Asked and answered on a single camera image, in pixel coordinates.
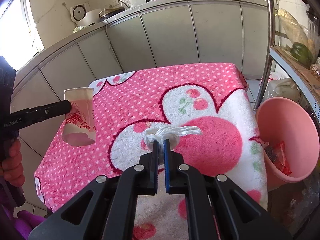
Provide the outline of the purple sleeve forearm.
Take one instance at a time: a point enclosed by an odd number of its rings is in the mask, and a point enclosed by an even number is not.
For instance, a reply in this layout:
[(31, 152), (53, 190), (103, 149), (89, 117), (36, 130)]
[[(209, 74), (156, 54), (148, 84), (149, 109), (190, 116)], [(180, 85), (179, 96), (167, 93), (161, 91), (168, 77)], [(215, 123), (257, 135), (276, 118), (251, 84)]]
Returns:
[(46, 220), (44, 217), (34, 215), (26, 210), (18, 211), (17, 217), (15, 217), (14, 208), (11, 206), (4, 191), (1, 191), (1, 208), (4, 210), (5, 216), (9, 219), (10, 225), (12, 225), (24, 239), (28, 239), (31, 231)]

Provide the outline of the person's left hand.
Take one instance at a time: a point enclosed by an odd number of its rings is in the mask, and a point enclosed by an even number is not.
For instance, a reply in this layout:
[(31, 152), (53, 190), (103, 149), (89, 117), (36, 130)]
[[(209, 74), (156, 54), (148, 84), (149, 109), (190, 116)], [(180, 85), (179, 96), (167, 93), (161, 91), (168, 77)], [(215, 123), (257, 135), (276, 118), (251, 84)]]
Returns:
[(15, 187), (21, 187), (25, 183), (21, 143), (18, 139), (13, 142), (9, 156), (1, 163), (1, 176)]

